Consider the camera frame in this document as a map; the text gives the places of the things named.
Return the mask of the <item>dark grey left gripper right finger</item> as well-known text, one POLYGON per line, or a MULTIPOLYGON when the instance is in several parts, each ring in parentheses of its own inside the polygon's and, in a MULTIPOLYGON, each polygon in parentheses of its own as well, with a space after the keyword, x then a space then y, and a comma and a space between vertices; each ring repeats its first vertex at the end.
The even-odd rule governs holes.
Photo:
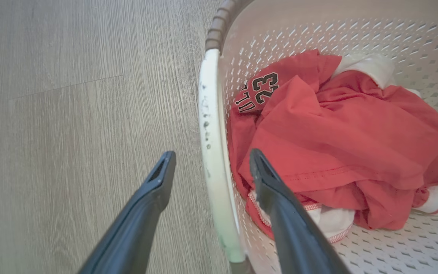
POLYGON ((282 274, 351 274, 260 149, 250 153, 257 202, 269 215, 282 274))

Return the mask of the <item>white perforated plastic laundry basket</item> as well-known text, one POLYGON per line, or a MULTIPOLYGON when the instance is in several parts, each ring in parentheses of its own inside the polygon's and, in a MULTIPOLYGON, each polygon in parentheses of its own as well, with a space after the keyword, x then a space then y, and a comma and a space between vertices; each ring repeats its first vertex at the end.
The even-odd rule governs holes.
MULTIPOLYGON (((232 274, 281 274, 275 243, 236 190, 227 149, 233 99, 249 78, 310 49, 350 59, 383 54, 395 83, 438 111, 438 0, 225 0, 199 76, 202 162, 214 227, 232 274)), ((438 216, 412 211, 399 231, 355 226, 334 248, 352 274, 438 274, 438 216)))

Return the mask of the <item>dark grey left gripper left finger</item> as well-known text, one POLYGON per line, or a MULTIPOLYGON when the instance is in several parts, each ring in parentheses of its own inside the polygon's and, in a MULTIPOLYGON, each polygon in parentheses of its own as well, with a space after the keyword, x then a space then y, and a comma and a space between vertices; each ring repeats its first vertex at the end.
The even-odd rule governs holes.
POLYGON ((146 274, 160 214, 169 204, 177 158, 165 151, 78 274, 146 274))

